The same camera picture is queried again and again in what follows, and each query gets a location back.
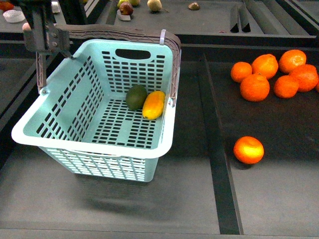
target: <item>papaya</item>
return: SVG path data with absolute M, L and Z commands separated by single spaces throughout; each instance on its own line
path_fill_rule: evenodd
M 143 105 L 142 115 L 148 120 L 155 120 L 160 117 L 164 110 L 165 93 L 154 91 L 150 93 Z

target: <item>orange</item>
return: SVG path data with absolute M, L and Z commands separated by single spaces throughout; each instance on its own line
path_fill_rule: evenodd
M 251 74 L 240 83 L 240 94 L 248 101 L 262 101 L 270 91 L 270 85 L 262 74 Z
M 289 75 L 299 81 L 298 92 L 308 92 L 318 84 L 317 69 L 313 65 L 297 66 Z
M 247 62 L 239 61 L 233 65 L 230 76 L 233 81 L 241 83 L 246 76 L 252 74 L 251 65 Z
M 297 93 L 299 81 L 291 76 L 281 76 L 275 82 L 274 92 L 279 98 L 288 99 Z
M 8 11 L 14 9 L 14 5 L 5 1 L 5 2 L 0 2 L 0 10 Z
M 251 136 L 244 136 L 238 139 L 234 145 L 235 157 L 246 164 L 258 163 L 264 156 L 262 143 Z
M 253 73 L 261 73 L 269 80 L 277 73 L 278 62 L 274 55 L 265 54 L 257 57 L 251 67 L 253 68 Z
M 306 54 L 301 50 L 286 51 L 279 60 L 279 70 L 283 73 L 289 74 L 297 66 L 305 65 L 307 61 Z

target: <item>basket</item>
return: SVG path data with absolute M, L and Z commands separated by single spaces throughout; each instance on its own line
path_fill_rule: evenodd
M 50 75 L 12 138 L 40 147 L 72 173 L 151 181 L 172 144 L 179 79 L 180 49 L 164 44 L 163 33 L 85 41 Z M 135 84 L 166 93 L 161 117 L 128 109 L 126 93 Z

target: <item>gray surface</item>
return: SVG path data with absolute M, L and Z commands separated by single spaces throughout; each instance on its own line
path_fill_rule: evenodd
M 273 237 L 244 235 L 122 233 L 95 231 L 49 231 L 0 229 L 2 239 L 317 239 L 313 237 Z
M 319 2 L 318 1 L 307 1 L 307 0 L 299 0 L 298 1 L 305 10 L 309 11 L 314 15 L 317 19 L 319 19 Z
M 14 7 L 14 10 L 21 11 L 21 8 Z M 14 32 L 20 33 L 22 32 L 22 26 L 26 23 L 26 20 L 17 23 L 9 23 L 3 16 L 3 11 L 0 10 L 0 32 Z
M 280 33 L 280 35 L 290 35 L 289 32 L 281 25 L 281 23 L 276 19 L 276 17 L 272 14 L 272 12 L 265 6 L 263 2 L 256 1 L 258 8 L 262 11 L 262 13 L 267 17 L 269 22 L 273 27 L 276 28 L 276 31 Z
M 23 76 L 34 62 L 35 59 L 0 58 L 0 113 L 23 86 Z
M 233 63 L 211 63 L 210 71 L 246 235 L 319 236 L 318 93 L 283 100 L 271 91 L 258 103 L 240 96 L 230 78 Z M 242 136 L 258 138 L 264 158 L 252 167 L 233 155 Z
M 263 3 L 291 35 L 309 35 L 275 0 Z
M 174 34 L 203 34 L 230 32 L 230 12 L 240 1 L 198 1 L 200 10 L 191 11 L 188 5 L 191 0 L 162 0 L 158 13 L 151 13 L 147 1 L 141 1 L 134 8 L 133 18 L 124 22 L 116 18 L 115 25 L 139 27 L 142 29 L 166 29 Z M 263 34 L 253 17 L 248 13 L 251 33 Z
M 244 234 L 319 237 L 319 164 L 266 157 L 232 175 Z
M 195 69 L 182 65 L 173 146 L 153 181 L 74 175 L 17 145 L 1 170 L 0 227 L 219 234 Z

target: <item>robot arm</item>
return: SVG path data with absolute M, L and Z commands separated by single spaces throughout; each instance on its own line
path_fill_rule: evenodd
M 62 52 L 70 57 L 69 34 L 54 26 L 51 0 L 10 0 L 9 2 L 21 8 L 31 28 L 31 31 L 24 31 L 28 50 L 46 55 Z

